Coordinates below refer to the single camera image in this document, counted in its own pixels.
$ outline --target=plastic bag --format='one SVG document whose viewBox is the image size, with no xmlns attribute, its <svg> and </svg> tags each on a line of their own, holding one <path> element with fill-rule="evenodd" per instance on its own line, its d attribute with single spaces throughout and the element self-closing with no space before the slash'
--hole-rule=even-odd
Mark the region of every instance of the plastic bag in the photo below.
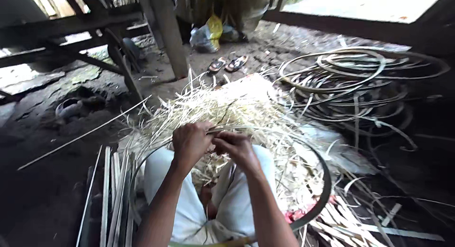
<svg viewBox="0 0 455 247">
<path fill-rule="evenodd" d="M 223 24 L 216 15 L 212 15 L 204 26 L 191 30 L 191 48 L 201 53 L 215 53 L 219 50 L 219 39 Z"/>
<path fill-rule="evenodd" d="M 220 41 L 223 42 L 242 42 L 248 41 L 246 36 L 230 25 L 223 25 L 223 34 L 221 34 Z"/>
</svg>

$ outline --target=person's leg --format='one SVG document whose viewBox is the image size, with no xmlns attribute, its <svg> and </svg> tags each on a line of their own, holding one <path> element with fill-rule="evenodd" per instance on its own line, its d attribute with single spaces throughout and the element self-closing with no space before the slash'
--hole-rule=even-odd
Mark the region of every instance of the person's leg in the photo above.
<svg viewBox="0 0 455 247">
<path fill-rule="evenodd" d="M 276 197 L 275 164 L 270 152 L 259 145 L 253 145 L 261 168 Z M 230 162 L 222 171 L 213 189 L 213 204 L 218 208 L 216 220 L 228 230 L 245 236 L 254 235 L 253 209 L 246 175 Z"/>
<path fill-rule="evenodd" d="M 158 192 L 173 158 L 174 152 L 164 147 L 147 158 L 144 170 L 144 193 L 148 203 Z M 189 173 L 183 180 L 178 198 L 171 241 L 182 242 L 186 238 L 191 238 L 206 221 L 204 208 Z"/>
</svg>

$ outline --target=pile of bamboo shavings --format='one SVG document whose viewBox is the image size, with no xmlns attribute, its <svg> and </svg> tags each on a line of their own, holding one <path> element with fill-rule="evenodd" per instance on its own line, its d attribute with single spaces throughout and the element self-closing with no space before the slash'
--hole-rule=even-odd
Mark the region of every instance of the pile of bamboo shavings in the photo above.
<svg viewBox="0 0 455 247">
<path fill-rule="evenodd" d="M 133 133 L 124 139 L 124 142 L 132 142 L 129 150 L 139 154 L 136 157 L 138 162 L 151 150 L 169 141 L 173 130 L 185 123 L 208 120 L 225 127 L 263 127 L 301 135 L 305 134 L 305 127 L 322 127 L 319 124 L 311 125 L 311 120 L 294 115 L 292 110 L 283 110 L 283 106 L 270 100 L 268 92 L 276 90 L 258 74 L 228 83 L 219 89 L 214 88 L 213 83 L 206 84 L 203 81 L 199 82 L 199 87 L 193 87 L 200 76 L 192 78 L 190 75 L 189 88 L 183 93 L 176 93 L 178 98 L 175 100 L 162 100 L 162 106 L 154 113 L 143 106 L 142 112 L 150 114 L 151 119 L 132 126 Z M 322 171 L 314 160 L 314 153 L 302 145 L 296 145 L 286 135 L 253 128 L 244 128 L 242 132 L 251 136 L 253 144 L 265 146 L 273 155 L 279 208 L 282 211 L 307 212 L 308 204 L 315 203 L 323 187 Z M 312 145 L 319 144 L 326 151 L 324 158 L 330 159 L 330 149 L 336 145 L 335 142 L 313 139 Z M 196 188 L 210 182 L 216 183 L 220 169 L 227 162 L 227 156 L 207 153 L 192 171 Z M 339 171 L 346 169 L 340 168 L 332 172 L 336 174 Z M 310 225 L 333 242 L 342 240 L 352 246 L 383 246 L 359 226 L 359 220 L 355 219 L 356 215 L 345 202 L 339 201 L 339 196 L 335 198 L 336 204 L 328 204 L 320 218 Z"/>
</svg>

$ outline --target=wooden beam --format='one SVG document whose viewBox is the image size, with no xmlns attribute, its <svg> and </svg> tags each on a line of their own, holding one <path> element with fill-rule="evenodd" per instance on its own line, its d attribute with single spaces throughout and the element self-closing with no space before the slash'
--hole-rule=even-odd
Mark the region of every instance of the wooden beam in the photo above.
<svg viewBox="0 0 455 247">
<path fill-rule="evenodd" d="M 122 70 L 120 70 L 116 66 L 112 66 L 111 64 L 107 64 L 105 62 L 102 62 L 101 60 L 97 60 L 95 58 L 89 57 L 84 54 L 80 54 L 78 52 L 73 52 L 71 50 L 65 49 L 65 47 L 59 46 L 52 42 L 46 42 L 45 47 L 59 53 L 61 56 L 67 56 L 69 58 L 75 58 L 78 60 L 82 60 L 83 62 L 98 66 L 102 69 L 109 70 L 109 71 L 117 73 L 117 74 L 123 74 Z"/>
<path fill-rule="evenodd" d="M 148 30 L 148 26 L 140 26 L 127 29 L 125 37 L 136 37 L 140 35 L 145 35 L 150 33 Z M 65 49 L 71 50 L 73 52 L 79 52 L 82 50 L 87 50 L 93 47 L 98 47 L 101 45 L 107 44 L 106 40 L 101 37 L 93 37 L 88 40 L 78 41 L 70 44 L 63 45 Z M 10 67 L 20 64 L 28 64 L 36 61 L 45 60 L 47 58 L 51 58 L 54 56 L 54 53 L 46 48 L 38 48 L 32 51 L 20 52 L 15 53 L 9 56 L 5 56 L 0 58 L 0 68 Z"/>
<path fill-rule="evenodd" d="M 182 45 L 172 0 L 150 0 L 156 21 L 162 34 L 166 53 L 169 57 L 176 80 L 188 76 L 187 53 Z"/>
<path fill-rule="evenodd" d="M 76 0 L 66 0 L 66 1 L 70 4 L 71 8 L 73 9 L 74 13 L 76 13 L 76 15 L 84 14 L 84 12 L 82 11 L 79 4 L 77 4 Z M 89 30 L 89 33 L 90 33 L 91 37 L 97 36 L 95 30 Z"/>
<path fill-rule="evenodd" d="M 102 28 L 110 24 L 128 23 L 142 18 L 140 6 L 134 3 L 112 9 L 109 12 L 109 16 L 99 17 L 88 13 L 0 28 L 0 47 L 22 46 L 25 44 L 36 45 L 52 38 Z"/>
<path fill-rule="evenodd" d="M 84 0 L 91 13 L 107 14 L 107 8 L 100 2 L 100 0 Z"/>
</svg>

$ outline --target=hand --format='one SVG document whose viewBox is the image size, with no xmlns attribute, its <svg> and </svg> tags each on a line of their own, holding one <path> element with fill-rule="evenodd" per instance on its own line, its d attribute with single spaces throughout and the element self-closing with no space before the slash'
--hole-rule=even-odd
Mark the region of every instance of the hand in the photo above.
<svg viewBox="0 0 455 247">
<path fill-rule="evenodd" d="M 218 155 L 228 153 L 247 176 L 262 171 L 251 141 L 245 134 L 222 131 L 215 135 L 212 143 Z"/>
<path fill-rule="evenodd" d="M 212 141 L 213 135 L 205 132 L 212 127 L 211 122 L 187 123 L 173 132 L 174 160 L 171 165 L 184 177 L 201 159 Z"/>
</svg>

